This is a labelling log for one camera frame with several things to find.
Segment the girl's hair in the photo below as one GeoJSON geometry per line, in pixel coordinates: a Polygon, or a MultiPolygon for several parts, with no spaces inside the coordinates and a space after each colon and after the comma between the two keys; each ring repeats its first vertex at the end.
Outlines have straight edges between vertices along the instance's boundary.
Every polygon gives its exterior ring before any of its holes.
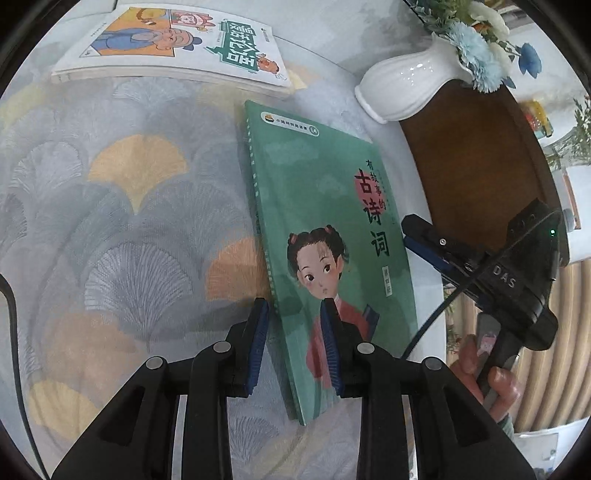
{"type": "Polygon", "coordinates": [[[320,242],[324,242],[330,249],[330,252],[335,258],[335,262],[339,257],[343,257],[345,262],[349,261],[347,247],[339,233],[334,229],[334,227],[332,227],[332,225],[326,225],[324,228],[317,228],[311,232],[302,232],[298,235],[290,233],[289,240],[287,241],[287,263],[289,265],[290,273],[293,277],[297,278],[298,252],[306,245],[315,245],[319,244],[320,242]]]}

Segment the hand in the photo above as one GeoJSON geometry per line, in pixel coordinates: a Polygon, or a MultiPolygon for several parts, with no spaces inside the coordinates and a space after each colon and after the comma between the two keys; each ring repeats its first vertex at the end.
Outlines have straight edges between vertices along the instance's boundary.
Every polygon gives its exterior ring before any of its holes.
{"type": "MultiPolygon", "coordinates": [[[[476,399],[482,403],[482,392],[476,384],[476,369],[478,368],[478,351],[476,347],[476,336],[467,335],[460,346],[459,359],[450,367],[458,379],[470,391],[476,399]]],[[[493,367],[488,374],[488,384],[499,394],[493,403],[490,414],[494,421],[499,422],[522,394],[522,388],[517,377],[508,370],[493,367]]]]}

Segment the blue hat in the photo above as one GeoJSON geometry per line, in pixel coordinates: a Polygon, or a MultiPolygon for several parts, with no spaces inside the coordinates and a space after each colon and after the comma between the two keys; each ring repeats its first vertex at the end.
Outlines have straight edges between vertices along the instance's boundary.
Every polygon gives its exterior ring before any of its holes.
{"type": "Polygon", "coordinates": [[[193,51],[195,49],[195,45],[199,45],[203,42],[203,40],[201,40],[201,38],[199,37],[193,37],[193,40],[191,41],[190,45],[187,45],[186,47],[183,47],[183,50],[188,50],[188,51],[193,51]]]}

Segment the vase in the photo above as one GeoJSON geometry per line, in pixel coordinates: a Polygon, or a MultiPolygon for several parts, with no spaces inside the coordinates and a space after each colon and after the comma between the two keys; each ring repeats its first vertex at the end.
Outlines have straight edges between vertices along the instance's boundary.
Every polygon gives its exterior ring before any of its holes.
{"type": "Polygon", "coordinates": [[[450,80],[472,83],[472,72],[460,63],[456,48],[432,35],[428,50],[380,61],[355,87],[365,112],[381,124],[404,120],[421,111],[450,80]]]}

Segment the black cable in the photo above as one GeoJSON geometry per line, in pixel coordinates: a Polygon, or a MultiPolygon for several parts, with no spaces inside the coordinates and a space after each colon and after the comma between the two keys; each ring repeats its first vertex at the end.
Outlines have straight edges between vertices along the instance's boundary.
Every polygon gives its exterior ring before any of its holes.
{"type": "Polygon", "coordinates": [[[39,450],[37,449],[37,444],[35,439],[33,438],[33,433],[31,431],[31,425],[29,424],[29,419],[27,417],[27,411],[25,410],[25,402],[22,397],[22,384],[21,384],[21,369],[18,363],[18,330],[17,330],[17,302],[14,298],[14,292],[10,284],[7,280],[0,275],[0,292],[4,294],[6,301],[8,303],[8,321],[10,323],[10,348],[12,354],[12,373],[14,375],[14,388],[17,391],[17,403],[18,409],[21,412],[21,419],[22,424],[25,427],[25,432],[27,432],[27,437],[29,439],[29,443],[31,444],[31,449],[33,450],[33,454],[39,464],[39,468],[41,469],[41,473],[46,480],[50,480],[49,474],[45,468],[45,464],[43,464],[43,460],[41,459],[41,455],[39,454],[39,450]]]}
{"type": "Polygon", "coordinates": [[[487,262],[483,263],[479,268],[474,270],[474,273],[470,275],[464,283],[459,285],[455,291],[446,298],[439,307],[435,309],[435,311],[431,314],[431,316],[427,319],[423,325],[419,328],[418,332],[414,335],[413,339],[410,341],[408,346],[404,349],[404,353],[402,354],[402,360],[407,360],[410,354],[413,352],[417,344],[419,343],[420,339],[425,335],[426,331],[429,330],[431,325],[439,318],[439,316],[445,312],[445,309],[448,308],[451,303],[458,298],[462,293],[464,293],[474,281],[480,277],[486,270],[488,270],[493,264],[497,263],[501,258],[503,258],[507,253],[509,253],[516,245],[521,243],[531,232],[533,232],[536,228],[538,228],[542,223],[544,223],[548,218],[554,215],[562,215],[560,210],[554,210],[547,214],[542,219],[538,220],[532,227],[530,227],[524,234],[520,235],[511,245],[508,247],[502,248],[497,254],[493,255],[488,259],[487,262]]]}

